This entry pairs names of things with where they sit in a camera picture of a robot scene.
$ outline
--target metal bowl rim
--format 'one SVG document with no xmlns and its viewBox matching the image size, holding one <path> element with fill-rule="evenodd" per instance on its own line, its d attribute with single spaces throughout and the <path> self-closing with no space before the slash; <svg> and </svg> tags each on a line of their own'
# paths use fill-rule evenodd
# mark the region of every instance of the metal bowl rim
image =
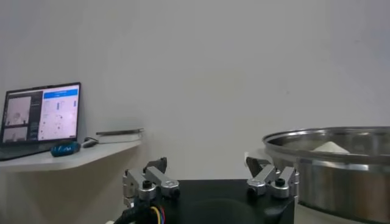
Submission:
<svg viewBox="0 0 390 224">
<path fill-rule="evenodd" d="M 291 148 L 271 144 L 271 140 L 283 138 L 291 135 L 307 135 L 310 133 L 337 133 L 337 132 L 362 132 L 362 133 L 389 133 L 390 127 L 327 127 L 327 128 L 306 128 L 298 130 L 290 130 L 269 134 L 263 137 L 263 143 L 266 145 L 266 150 L 275 151 L 280 154 L 294 156 L 296 158 L 305 158 L 310 160 L 334 161 L 339 163 L 354 163 L 354 164 L 382 164 L 390 165 L 390 155 L 360 155 L 360 154 L 342 154 L 342 153 L 327 153 L 327 152 L 311 152 L 306 150 L 291 150 Z"/>
</svg>

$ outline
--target metal bracket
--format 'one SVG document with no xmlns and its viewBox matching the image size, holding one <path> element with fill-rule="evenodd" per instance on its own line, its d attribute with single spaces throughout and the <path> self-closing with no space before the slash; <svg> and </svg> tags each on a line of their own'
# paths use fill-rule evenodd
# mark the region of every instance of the metal bracket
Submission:
<svg viewBox="0 0 390 224">
<path fill-rule="evenodd" d="M 271 183 L 272 196 L 275 198 L 288 198 L 296 196 L 299 173 L 293 167 L 285 167 L 279 178 Z"/>
<path fill-rule="evenodd" d="M 254 197 L 261 196 L 266 193 L 266 185 L 268 182 L 274 181 L 277 178 L 277 170 L 273 165 L 267 165 L 260 173 L 247 180 L 248 194 Z"/>
<path fill-rule="evenodd" d="M 161 194 L 164 197 L 178 198 L 180 196 L 179 182 L 165 176 L 156 167 L 147 167 L 145 171 L 147 180 L 157 184 L 161 188 Z"/>
<path fill-rule="evenodd" d="M 124 203 L 128 207 L 134 202 L 135 197 L 142 201 L 151 201 L 156 197 L 156 185 L 145 179 L 142 173 L 137 170 L 125 171 L 122 182 Z"/>
</svg>

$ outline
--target blue object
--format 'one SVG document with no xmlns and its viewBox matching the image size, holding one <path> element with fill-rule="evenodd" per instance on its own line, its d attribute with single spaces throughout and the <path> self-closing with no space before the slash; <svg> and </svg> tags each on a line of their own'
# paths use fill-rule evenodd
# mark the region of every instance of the blue object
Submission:
<svg viewBox="0 0 390 224">
<path fill-rule="evenodd" d="M 51 155 L 54 157 L 72 155 L 78 151 L 80 151 L 80 144 L 77 142 L 56 145 L 50 150 Z"/>
<path fill-rule="evenodd" d="M 50 98 L 58 98 L 58 97 L 65 97 L 65 96 L 76 96 L 78 93 L 79 93 L 78 89 L 61 90 L 56 92 L 44 93 L 43 98 L 50 99 Z"/>
</svg>

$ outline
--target laptop screen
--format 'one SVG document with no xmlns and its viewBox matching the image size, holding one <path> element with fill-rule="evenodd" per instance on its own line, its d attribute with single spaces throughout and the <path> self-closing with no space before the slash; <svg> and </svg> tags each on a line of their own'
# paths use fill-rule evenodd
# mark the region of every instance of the laptop screen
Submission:
<svg viewBox="0 0 390 224">
<path fill-rule="evenodd" d="M 8 92 L 1 142 L 76 139 L 80 84 Z"/>
</svg>

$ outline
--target laptop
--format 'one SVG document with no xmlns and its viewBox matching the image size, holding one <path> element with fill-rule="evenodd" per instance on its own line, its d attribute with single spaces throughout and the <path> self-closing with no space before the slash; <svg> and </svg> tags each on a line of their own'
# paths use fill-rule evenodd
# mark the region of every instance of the laptop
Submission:
<svg viewBox="0 0 390 224">
<path fill-rule="evenodd" d="M 0 131 L 0 161 L 50 151 L 76 141 L 81 83 L 7 91 Z"/>
</svg>

